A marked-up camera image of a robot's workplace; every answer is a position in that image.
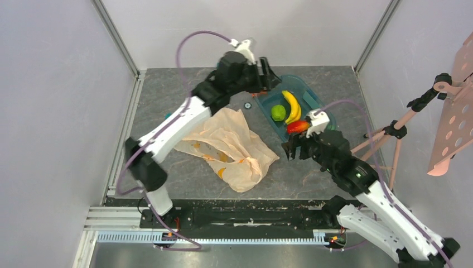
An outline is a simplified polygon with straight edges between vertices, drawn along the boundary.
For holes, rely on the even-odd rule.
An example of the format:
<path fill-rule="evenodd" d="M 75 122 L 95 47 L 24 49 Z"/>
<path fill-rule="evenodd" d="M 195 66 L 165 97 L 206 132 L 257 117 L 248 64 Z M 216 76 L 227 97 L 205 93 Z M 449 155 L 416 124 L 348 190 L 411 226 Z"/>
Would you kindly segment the green fake fruit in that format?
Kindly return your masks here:
<path fill-rule="evenodd" d="M 271 108 L 271 118 L 275 122 L 281 122 L 286 119 L 286 109 L 283 105 L 278 104 Z"/>

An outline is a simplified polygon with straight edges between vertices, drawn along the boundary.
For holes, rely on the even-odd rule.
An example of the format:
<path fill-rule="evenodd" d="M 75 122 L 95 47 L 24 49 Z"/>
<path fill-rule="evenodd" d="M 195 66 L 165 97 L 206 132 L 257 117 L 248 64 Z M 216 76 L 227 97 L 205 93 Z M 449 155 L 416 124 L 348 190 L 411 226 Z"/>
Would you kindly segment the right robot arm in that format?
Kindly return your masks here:
<path fill-rule="evenodd" d="M 398 267 L 452 267 L 459 243 L 429 229 L 388 189 L 367 162 L 355 157 L 340 131 L 292 134 L 282 144 L 288 159 L 312 159 L 327 171 L 335 184 L 381 217 L 366 217 L 341 196 L 322 207 L 322 221 L 330 227 L 347 228 L 388 254 Z"/>

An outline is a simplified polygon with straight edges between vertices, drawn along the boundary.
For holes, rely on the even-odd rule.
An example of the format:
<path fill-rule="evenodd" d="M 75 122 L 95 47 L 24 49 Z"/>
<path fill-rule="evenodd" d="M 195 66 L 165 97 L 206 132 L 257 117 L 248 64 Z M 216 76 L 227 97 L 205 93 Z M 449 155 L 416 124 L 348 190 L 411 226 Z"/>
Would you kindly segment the red orange fake fruit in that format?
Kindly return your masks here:
<path fill-rule="evenodd" d="M 286 126 L 286 132 L 291 135 L 293 133 L 302 133 L 307 131 L 311 127 L 311 124 L 306 120 L 293 121 Z"/>

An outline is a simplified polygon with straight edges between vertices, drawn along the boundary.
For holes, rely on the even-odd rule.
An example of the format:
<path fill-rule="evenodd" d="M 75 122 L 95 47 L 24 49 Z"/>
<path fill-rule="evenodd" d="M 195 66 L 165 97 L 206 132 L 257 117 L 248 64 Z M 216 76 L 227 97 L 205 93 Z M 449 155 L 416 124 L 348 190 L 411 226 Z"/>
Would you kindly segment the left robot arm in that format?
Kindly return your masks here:
<path fill-rule="evenodd" d="M 125 141 L 126 169 L 144 191 L 156 223 L 166 228 L 175 221 L 165 187 L 167 173 L 160 166 L 174 146 L 227 106 L 232 96 L 268 92 L 281 82 L 267 58 L 250 61 L 240 52 L 226 52 L 216 69 L 190 92 L 176 112 L 139 140 L 130 137 Z"/>

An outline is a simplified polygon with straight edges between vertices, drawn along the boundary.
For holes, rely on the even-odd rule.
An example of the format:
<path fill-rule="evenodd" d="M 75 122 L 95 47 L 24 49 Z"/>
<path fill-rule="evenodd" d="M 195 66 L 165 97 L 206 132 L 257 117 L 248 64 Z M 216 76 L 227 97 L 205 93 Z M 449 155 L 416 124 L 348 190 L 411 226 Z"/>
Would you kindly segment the orange plastic bag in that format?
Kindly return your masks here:
<path fill-rule="evenodd" d="M 235 192 L 251 190 L 279 156 L 249 129 L 242 110 L 223 108 L 184 137 L 175 150 L 204 159 Z"/>

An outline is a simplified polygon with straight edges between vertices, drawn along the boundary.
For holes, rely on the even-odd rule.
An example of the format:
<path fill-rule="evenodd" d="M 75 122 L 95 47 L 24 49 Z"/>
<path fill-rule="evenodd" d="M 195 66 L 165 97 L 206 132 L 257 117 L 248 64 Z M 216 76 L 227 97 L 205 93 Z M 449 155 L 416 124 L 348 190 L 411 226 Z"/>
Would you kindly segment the yellow fake banana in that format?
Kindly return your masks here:
<path fill-rule="evenodd" d="M 285 120 L 285 124 L 289 125 L 292 122 L 298 121 L 302 116 L 302 109 L 297 98 L 289 91 L 283 90 L 282 94 L 285 100 L 289 103 L 291 111 L 288 118 Z"/>

